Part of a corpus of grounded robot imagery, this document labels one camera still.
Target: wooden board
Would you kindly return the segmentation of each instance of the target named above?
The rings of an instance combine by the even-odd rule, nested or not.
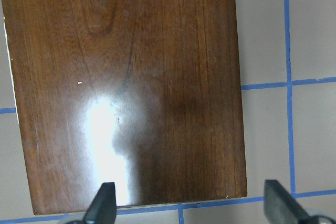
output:
[[[235,0],[2,0],[35,214],[246,196]]]

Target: wooden tabletop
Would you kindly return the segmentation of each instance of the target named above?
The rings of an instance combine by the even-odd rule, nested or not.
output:
[[[35,214],[246,196],[235,0],[2,0]]]

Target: wood grain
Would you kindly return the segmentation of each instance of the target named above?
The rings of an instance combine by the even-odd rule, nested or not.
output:
[[[2,0],[35,214],[246,196],[235,0]]]

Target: polished wood surface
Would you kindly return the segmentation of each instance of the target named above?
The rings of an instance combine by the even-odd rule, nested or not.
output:
[[[2,0],[33,210],[246,196],[235,0]]]

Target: tiled floor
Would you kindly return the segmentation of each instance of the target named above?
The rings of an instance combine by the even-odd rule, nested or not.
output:
[[[236,2],[248,197],[119,210],[117,224],[266,224],[266,178],[280,180],[305,208],[336,216],[336,1]],[[0,28],[0,224],[55,224],[63,215],[31,210]]]

